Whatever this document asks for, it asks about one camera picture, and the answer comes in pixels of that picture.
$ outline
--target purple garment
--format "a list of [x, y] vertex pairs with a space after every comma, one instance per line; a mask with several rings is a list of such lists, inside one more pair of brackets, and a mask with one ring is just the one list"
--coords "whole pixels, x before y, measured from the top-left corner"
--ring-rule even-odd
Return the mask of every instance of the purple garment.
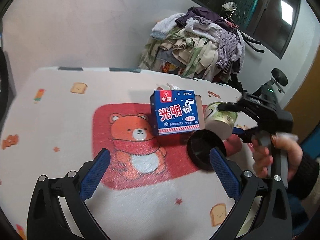
[[227, 66], [228, 61], [231, 59], [231, 56], [234, 53], [238, 42], [239, 40], [236, 35], [222, 29], [217, 61], [217, 65], [219, 68], [223, 69], [225, 66]]
[[208, 20], [211, 20], [215, 24], [224, 28], [226, 31], [237, 35], [237, 29], [232, 28], [230, 25], [228, 25], [226, 23], [226, 21], [219, 16], [219, 14], [217, 14], [213, 11], [210, 11], [209, 9], [204, 8], [204, 7], [191, 7], [191, 8], [189, 8], [188, 12], [184, 16], [176, 19], [176, 23], [177, 23], [178, 27], [183, 28], [184, 26], [186, 26], [186, 24], [187, 24], [186, 21], [189, 18], [194, 17], [194, 16], [200, 16], [200, 17], [206, 18]]

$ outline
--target human hand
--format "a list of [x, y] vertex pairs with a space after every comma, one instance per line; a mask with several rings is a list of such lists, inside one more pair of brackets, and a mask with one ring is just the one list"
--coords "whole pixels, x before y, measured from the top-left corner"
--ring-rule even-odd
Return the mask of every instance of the human hand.
[[[294, 140], [287, 137], [272, 136], [271, 141], [276, 149], [285, 150], [288, 154], [288, 181], [297, 173], [298, 167], [302, 160], [302, 149]], [[255, 164], [253, 169], [257, 176], [265, 178], [268, 175], [267, 167], [273, 163], [272, 155], [269, 149], [260, 146], [257, 140], [252, 140], [254, 147], [253, 159]]]

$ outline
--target knitted cuff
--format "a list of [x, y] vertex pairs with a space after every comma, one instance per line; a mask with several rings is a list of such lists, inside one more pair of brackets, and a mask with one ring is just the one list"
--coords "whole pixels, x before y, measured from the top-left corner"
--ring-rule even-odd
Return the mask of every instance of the knitted cuff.
[[305, 199], [318, 179], [319, 170], [319, 163], [309, 155], [303, 154], [296, 175], [288, 183], [287, 192], [297, 196], [300, 200]]

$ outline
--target black round disc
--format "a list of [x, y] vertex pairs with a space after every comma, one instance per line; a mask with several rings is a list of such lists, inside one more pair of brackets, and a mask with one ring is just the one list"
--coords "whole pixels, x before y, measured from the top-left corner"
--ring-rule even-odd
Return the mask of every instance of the black round disc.
[[282, 86], [286, 86], [288, 84], [288, 79], [286, 77], [286, 75], [278, 68], [274, 68], [271, 71], [271, 75], [273, 76], [273, 78], [279, 82], [280, 85]]
[[213, 171], [210, 164], [210, 151], [219, 147], [220, 151], [227, 156], [223, 141], [209, 130], [199, 130], [193, 133], [187, 143], [187, 152], [192, 162], [201, 170]]

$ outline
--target black bowl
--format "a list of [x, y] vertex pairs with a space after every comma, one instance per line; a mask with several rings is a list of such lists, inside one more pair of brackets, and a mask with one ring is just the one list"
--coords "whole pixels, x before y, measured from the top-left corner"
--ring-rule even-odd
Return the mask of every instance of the black bowl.
[[192, 162], [201, 170], [213, 171], [210, 164], [210, 151], [219, 147], [220, 151], [227, 156], [223, 141], [214, 132], [199, 130], [192, 134], [187, 143], [187, 152]]

